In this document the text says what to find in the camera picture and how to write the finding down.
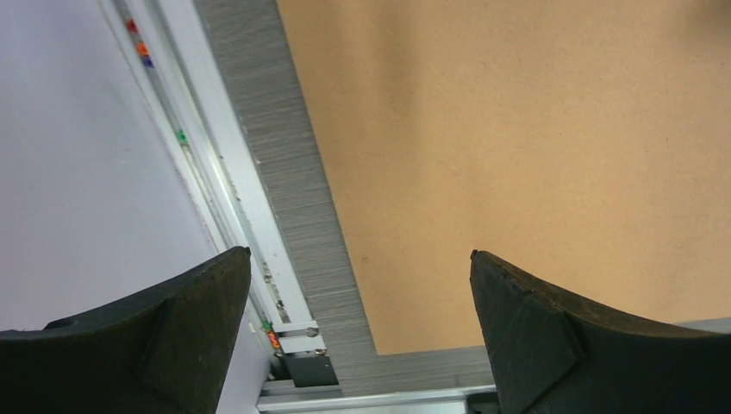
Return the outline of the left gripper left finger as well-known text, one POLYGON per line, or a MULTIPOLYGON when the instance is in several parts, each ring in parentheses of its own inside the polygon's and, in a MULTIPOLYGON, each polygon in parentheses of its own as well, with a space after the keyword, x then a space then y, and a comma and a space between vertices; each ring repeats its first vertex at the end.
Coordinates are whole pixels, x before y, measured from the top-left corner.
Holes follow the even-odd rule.
POLYGON ((2 412, 215 412, 250 282, 250 250, 234 247, 44 329, 3 331, 2 412))

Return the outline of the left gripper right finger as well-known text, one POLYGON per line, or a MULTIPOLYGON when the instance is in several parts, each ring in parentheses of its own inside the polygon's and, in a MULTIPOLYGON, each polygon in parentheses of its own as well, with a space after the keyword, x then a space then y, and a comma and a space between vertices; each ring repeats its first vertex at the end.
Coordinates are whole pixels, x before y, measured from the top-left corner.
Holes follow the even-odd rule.
POLYGON ((730 336, 638 317, 492 253, 470 283, 505 413, 727 413, 730 336))

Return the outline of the brown cardboard backing board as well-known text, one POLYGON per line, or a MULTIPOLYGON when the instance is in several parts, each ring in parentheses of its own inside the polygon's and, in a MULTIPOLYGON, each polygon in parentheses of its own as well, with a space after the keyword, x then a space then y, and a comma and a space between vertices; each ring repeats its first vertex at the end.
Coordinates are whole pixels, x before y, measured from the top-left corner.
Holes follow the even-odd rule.
POLYGON ((730 314, 727 1, 281 1, 380 355, 481 343, 468 256, 730 314))

